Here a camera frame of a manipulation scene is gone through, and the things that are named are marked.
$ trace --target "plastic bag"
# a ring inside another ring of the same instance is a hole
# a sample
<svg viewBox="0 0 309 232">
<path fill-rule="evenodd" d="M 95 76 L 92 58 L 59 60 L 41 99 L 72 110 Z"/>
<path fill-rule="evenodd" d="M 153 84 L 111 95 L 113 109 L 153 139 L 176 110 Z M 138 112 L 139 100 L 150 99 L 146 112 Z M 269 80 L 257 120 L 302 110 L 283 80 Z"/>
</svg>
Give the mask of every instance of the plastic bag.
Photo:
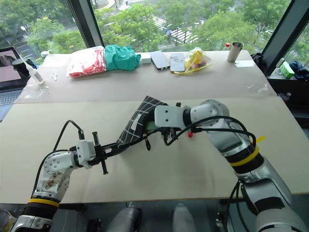
<svg viewBox="0 0 309 232">
<path fill-rule="evenodd" d="M 133 71 L 140 63 L 140 54 L 135 55 L 131 46 L 108 45 L 105 47 L 104 57 L 107 71 L 118 69 Z"/>
<path fill-rule="evenodd" d="M 205 55 L 204 51 L 200 47 L 196 47 L 189 51 L 185 59 L 185 71 L 174 72 L 177 74 L 187 74 L 204 69 L 208 66 L 215 64 L 212 60 Z"/>
<path fill-rule="evenodd" d="M 67 69 L 72 78 L 106 71 L 104 47 L 96 46 L 73 52 Z"/>
</svg>

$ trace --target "metal cup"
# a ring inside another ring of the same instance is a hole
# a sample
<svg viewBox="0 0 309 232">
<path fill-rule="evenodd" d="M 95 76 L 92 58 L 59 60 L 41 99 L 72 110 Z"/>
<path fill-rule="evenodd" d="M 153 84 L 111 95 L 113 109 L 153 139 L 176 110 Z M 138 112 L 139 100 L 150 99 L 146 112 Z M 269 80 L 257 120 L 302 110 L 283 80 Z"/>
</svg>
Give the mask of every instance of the metal cup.
<svg viewBox="0 0 309 232">
<path fill-rule="evenodd" d="M 235 62 L 235 60 L 237 59 L 240 51 L 242 50 L 243 48 L 243 44 L 240 43 L 240 42 L 233 42 L 232 43 L 232 46 L 231 46 L 231 49 L 230 49 L 230 52 L 228 54 L 228 57 L 227 57 L 227 61 L 228 62 Z"/>
</svg>

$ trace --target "glue bottle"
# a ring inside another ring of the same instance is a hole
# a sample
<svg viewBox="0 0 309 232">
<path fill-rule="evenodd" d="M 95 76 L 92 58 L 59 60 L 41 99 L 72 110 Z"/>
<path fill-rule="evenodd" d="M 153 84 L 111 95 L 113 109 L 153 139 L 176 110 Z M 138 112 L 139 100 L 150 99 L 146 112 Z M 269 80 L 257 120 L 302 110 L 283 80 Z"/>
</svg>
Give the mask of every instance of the glue bottle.
<svg viewBox="0 0 309 232">
<path fill-rule="evenodd" d="M 34 69 L 33 67 L 31 67 L 30 65 L 28 65 L 27 63 L 25 63 L 27 70 L 29 71 L 30 76 L 36 80 L 38 82 L 39 85 L 44 83 L 44 79 L 41 77 L 41 75 L 39 74 L 39 72 Z"/>
</svg>

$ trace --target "table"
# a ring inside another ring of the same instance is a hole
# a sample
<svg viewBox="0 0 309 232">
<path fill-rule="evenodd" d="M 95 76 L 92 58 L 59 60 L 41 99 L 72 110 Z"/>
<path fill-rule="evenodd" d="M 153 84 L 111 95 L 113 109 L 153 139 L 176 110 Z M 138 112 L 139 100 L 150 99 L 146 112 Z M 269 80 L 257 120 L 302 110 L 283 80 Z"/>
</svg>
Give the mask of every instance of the table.
<svg viewBox="0 0 309 232">
<path fill-rule="evenodd" d="M 181 102 L 193 107 L 203 100 Z M 267 137 L 259 143 L 260 152 L 291 192 L 309 192 L 308 139 L 283 101 L 279 97 L 217 100 L 226 104 L 230 115 L 243 122 L 248 131 L 257 137 Z M 174 105 L 176 101 L 165 102 Z M 91 132 L 98 131 L 101 144 L 107 144 L 116 141 L 139 104 L 139 101 L 16 104 L 0 124 L 0 202 L 27 202 L 37 167 L 52 150 L 66 120 L 78 123 L 86 139 L 91 140 Z M 149 140 L 152 146 L 149 152 L 141 142 L 108 158 L 107 175 L 103 175 L 100 165 L 91 170 L 75 170 L 63 203 L 228 197 L 236 177 L 206 134 L 194 135 L 192 139 L 181 136 L 169 147 L 159 134 Z M 68 126 L 58 148 L 69 148 L 77 141 L 76 129 Z"/>
<path fill-rule="evenodd" d="M 133 72 L 112 71 L 71 80 L 64 76 L 65 66 L 42 65 L 39 72 L 45 86 L 35 87 L 30 80 L 0 124 L 0 202 L 28 200 L 37 167 L 54 147 L 66 120 L 78 123 L 88 140 L 97 131 L 102 145 L 115 142 L 145 95 L 171 105 L 181 101 L 193 107 L 210 98 L 226 104 L 231 116 L 249 131 L 267 137 L 259 144 L 261 154 L 292 193 L 309 192 L 308 140 L 262 72 L 256 66 L 236 68 L 226 62 L 226 51 L 207 55 L 217 64 L 183 76 L 149 64 Z M 68 55 L 57 57 L 62 63 L 69 61 Z M 250 59 L 250 55 L 241 51 L 239 59 Z M 57 81 L 51 77 L 55 72 Z M 69 126 L 59 148 L 69 148 L 77 141 L 77 131 Z M 141 142 L 108 158 L 108 175 L 103 176 L 99 165 L 74 171 L 63 203 L 229 196 L 236 177 L 206 134 L 192 139 L 184 135 L 169 147 L 157 134 L 150 142 L 150 152 Z"/>
<path fill-rule="evenodd" d="M 111 71 L 77 79 L 65 76 L 70 56 L 55 55 L 51 58 L 60 59 L 63 66 L 43 64 L 38 69 L 45 79 L 43 86 L 38 87 L 30 79 L 16 103 L 141 101 L 146 95 L 165 100 L 276 96 L 256 65 L 237 68 L 226 61 L 228 51 L 206 54 L 216 64 L 187 75 L 173 74 L 168 69 L 159 71 L 153 64 L 141 64 L 132 72 Z M 241 51 L 238 60 L 249 59 L 248 51 Z M 55 59 L 50 59 L 50 63 L 55 63 Z M 56 81 L 52 73 L 57 73 Z"/>
</svg>

